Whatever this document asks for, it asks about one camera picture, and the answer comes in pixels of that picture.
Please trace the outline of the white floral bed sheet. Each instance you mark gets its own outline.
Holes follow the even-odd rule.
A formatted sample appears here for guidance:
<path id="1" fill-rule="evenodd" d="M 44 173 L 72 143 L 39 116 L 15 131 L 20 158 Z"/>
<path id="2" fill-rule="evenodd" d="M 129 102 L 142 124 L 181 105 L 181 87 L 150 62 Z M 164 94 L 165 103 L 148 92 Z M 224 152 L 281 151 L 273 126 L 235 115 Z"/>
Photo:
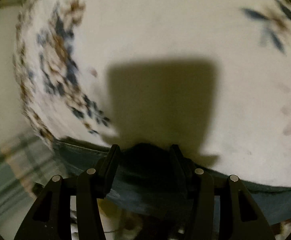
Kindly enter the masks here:
<path id="1" fill-rule="evenodd" d="M 25 0 L 14 65 L 46 143 L 177 144 L 291 187 L 291 0 Z"/>

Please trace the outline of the dark blue denim pant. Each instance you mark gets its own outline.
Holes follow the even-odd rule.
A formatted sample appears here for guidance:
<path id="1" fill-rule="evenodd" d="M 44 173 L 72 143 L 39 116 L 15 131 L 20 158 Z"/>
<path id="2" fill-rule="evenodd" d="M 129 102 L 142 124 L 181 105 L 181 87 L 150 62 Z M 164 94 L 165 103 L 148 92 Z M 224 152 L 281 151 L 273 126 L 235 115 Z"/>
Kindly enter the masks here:
<path id="1" fill-rule="evenodd" d="M 110 149 L 72 139 L 54 140 L 53 151 L 70 176 L 97 166 Z M 199 165 L 170 150 L 152 144 L 137 144 L 122 152 L 112 189 L 107 198 L 129 211 L 150 215 L 160 200 L 169 200 L 185 184 L 177 174 Z M 291 187 L 276 187 L 243 181 L 269 224 L 291 219 Z"/>

